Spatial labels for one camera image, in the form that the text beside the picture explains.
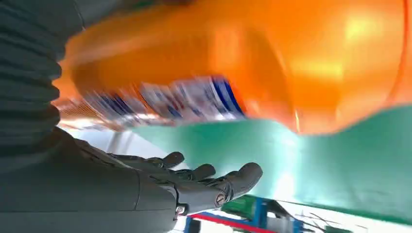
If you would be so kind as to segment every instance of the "detergent bottle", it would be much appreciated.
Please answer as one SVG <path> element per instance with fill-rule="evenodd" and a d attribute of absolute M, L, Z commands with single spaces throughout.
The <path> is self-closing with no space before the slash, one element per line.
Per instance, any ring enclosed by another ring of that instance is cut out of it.
<path fill-rule="evenodd" d="M 408 0 L 196 0 L 69 41 L 63 123 L 272 119 L 333 133 L 412 100 Z"/>

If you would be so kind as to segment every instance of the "green surface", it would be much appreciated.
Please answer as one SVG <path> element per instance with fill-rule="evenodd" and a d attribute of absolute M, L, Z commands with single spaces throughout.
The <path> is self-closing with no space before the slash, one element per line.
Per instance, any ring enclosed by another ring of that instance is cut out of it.
<path fill-rule="evenodd" d="M 233 201 L 225 203 L 221 210 L 229 214 L 252 220 L 255 217 L 255 203 L 255 197 L 244 195 L 240 198 L 234 199 Z"/>
<path fill-rule="evenodd" d="M 412 225 L 412 107 L 381 113 L 327 136 L 297 136 L 272 121 L 134 129 L 190 167 L 218 175 L 257 162 L 251 194 Z"/>

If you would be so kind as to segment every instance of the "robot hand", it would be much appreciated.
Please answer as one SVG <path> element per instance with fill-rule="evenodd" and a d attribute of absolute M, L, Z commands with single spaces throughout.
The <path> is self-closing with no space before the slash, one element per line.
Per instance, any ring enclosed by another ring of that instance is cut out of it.
<path fill-rule="evenodd" d="M 173 171 L 184 156 L 173 152 L 164 159 L 143 159 L 137 156 L 112 155 L 123 163 L 141 171 L 160 187 L 176 197 L 176 213 L 193 214 L 216 209 L 250 191 L 263 172 L 256 163 L 245 164 L 239 171 L 232 171 L 217 179 L 208 178 L 215 174 L 212 165 L 205 164 L 195 170 Z"/>

